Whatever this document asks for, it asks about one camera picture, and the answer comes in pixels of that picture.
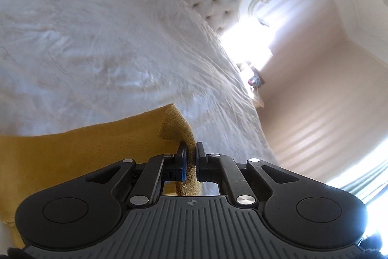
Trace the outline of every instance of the metal screw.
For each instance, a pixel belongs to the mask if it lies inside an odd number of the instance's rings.
[[[251,205],[255,203],[256,199],[250,195],[240,195],[237,197],[237,202],[243,205]]]
[[[131,202],[134,205],[143,205],[143,204],[146,204],[148,201],[149,199],[144,195],[135,195],[129,200],[129,202]]]

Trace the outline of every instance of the white bedspread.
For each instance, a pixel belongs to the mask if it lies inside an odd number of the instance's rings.
[[[64,132],[171,102],[207,152],[276,163],[236,67],[182,0],[0,0],[0,133]]]

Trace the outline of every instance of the yellow cloth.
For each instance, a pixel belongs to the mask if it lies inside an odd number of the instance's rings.
[[[155,155],[175,154],[181,141],[188,146],[189,168],[187,181],[177,183],[177,193],[200,195],[194,136],[173,104],[60,134],[0,135],[0,219],[10,227],[15,246],[23,247],[14,216],[26,197],[121,159],[145,163]]]

